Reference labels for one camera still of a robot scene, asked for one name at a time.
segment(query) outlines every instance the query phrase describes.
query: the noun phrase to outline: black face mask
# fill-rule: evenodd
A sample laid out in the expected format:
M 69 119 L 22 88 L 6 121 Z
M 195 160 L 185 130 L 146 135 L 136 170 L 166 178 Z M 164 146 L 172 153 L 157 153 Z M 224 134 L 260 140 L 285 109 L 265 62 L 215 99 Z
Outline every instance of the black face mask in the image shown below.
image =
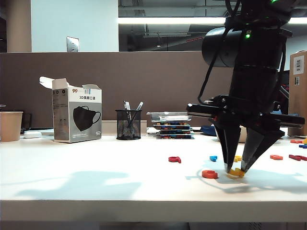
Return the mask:
M 73 110 L 73 120 L 80 131 L 90 128 L 93 124 L 99 121 L 101 116 L 100 112 L 89 110 L 88 107 L 87 109 L 83 109 L 83 107 L 87 106 L 78 106 Z M 97 113 L 99 113 L 99 118 L 93 122 L 93 118 Z

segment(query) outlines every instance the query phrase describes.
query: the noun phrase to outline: fluorescent light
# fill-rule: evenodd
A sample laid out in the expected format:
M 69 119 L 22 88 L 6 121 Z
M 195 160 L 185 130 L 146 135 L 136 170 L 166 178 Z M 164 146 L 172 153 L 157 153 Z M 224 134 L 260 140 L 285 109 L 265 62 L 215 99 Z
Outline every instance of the fluorescent light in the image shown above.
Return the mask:
M 118 18 L 119 24 L 224 24 L 225 18 Z
M 307 24 L 307 18 L 291 18 L 289 24 Z

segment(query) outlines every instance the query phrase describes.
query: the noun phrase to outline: black mesh pen holder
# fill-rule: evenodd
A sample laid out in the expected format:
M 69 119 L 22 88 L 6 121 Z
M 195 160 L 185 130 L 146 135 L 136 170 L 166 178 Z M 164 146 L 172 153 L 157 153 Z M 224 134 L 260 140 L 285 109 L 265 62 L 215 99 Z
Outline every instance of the black mesh pen holder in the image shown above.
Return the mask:
M 141 138 L 141 110 L 117 109 L 117 139 L 136 140 Z

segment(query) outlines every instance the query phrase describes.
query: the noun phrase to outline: desk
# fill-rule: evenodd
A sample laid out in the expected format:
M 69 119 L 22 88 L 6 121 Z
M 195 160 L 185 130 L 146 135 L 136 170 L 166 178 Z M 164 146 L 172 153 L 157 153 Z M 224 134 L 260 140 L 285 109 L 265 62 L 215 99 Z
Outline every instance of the desk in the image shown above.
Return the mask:
M 239 144 L 237 155 L 242 154 Z M 26 221 L 305 222 L 307 149 L 278 140 L 243 178 L 224 172 L 216 137 L 73 144 L 0 142 L 1 218 Z M 283 155 L 283 161 L 270 159 Z M 217 162 L 209 160 L 217 155 Z M 182 163 L 168 162 L 180 156 Z M 233 168 L 240 167 L 240 162 Z M 217 180 L 204 179 L 211 169 Z

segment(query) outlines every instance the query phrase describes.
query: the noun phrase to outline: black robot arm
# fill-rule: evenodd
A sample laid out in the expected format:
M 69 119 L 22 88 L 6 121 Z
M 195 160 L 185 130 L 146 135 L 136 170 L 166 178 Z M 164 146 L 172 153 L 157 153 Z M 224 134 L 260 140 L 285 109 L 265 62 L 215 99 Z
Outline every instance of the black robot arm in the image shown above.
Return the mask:
M 241 170 L 252 164 L 284 132 L 281 126 L 301 127 L 302 117 L 273 115 L 285 64 L 286 40 L 292 36 L 281 27 L 291 18 L 299 0 L 238 0 L 225 27 L 209 31 L 202 44 L 202 55 L 209 64 L 198 101 L 189 104 L 188 114 L 209 117 L 219 136 L 225 169 L 230 172 L 240 136 L 240 125 L 247 128 Z M 241 3 L 241 13 L 237 9 Z M 233 67 L 228 95 L 202 101 L 202 93 L 213 67 Z

